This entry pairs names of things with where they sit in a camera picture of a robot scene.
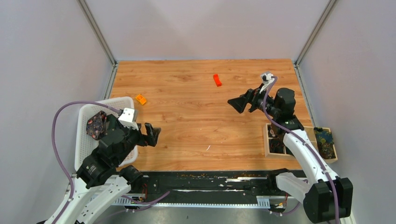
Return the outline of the black pink rose tie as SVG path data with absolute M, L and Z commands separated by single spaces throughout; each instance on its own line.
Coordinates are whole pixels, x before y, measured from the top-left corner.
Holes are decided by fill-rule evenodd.
M 279 138 L 278 134 L 274 129 L 272 128 L 271 125 L 267 125 L 267 132 L 268 132 L 268 137 L 269 138 Z

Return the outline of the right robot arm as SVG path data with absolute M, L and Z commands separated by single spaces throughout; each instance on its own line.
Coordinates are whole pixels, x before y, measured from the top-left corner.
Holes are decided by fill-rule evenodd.
M 274 98 L 260 88 L 249 89 L 245 94 L 228 100 L 238 113 L 261 110 L 271 122 L 272 130 L 292 152 L 307 182 L 295 177 L 287 169 L 274 171 L 267 181 L 267 190 L 273 195 L 282 191 L 297 199 L 304 207 L 312 223 L 321 223 L 351 215 L 353 184 L 348 178 L 340 178 L 324 161 L 309 140 L 308 133 L 294 114 L 295 92 L 280 88 Z

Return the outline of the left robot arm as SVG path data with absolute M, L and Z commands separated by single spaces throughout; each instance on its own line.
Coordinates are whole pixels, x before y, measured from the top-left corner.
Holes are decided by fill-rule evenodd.
M 118 116 L 99 112 L 87 122 L 98 145 L 83 159 L 71 181 L 71 189 L 46 224 L 92 224 L 119 197 L 127 192 L 137 193 L 143 187 L 143 174 L 134 166 L 123 168 L 107 189 L 93 197 L 136 146 L 157 145 L 161 128 L 145 123 L 146 133 L 135 123 L 134 114 L 126 110 Z

